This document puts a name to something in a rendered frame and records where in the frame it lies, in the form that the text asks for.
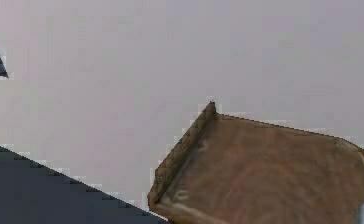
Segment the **brown wooden table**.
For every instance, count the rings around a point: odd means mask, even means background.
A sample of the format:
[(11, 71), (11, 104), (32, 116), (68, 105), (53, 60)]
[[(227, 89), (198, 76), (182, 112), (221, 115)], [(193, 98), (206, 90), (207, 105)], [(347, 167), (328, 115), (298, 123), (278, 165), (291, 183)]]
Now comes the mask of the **brown wooden table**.
[(171, 224), (364, 224), (364, 149), (209, 102), (154, 172)]

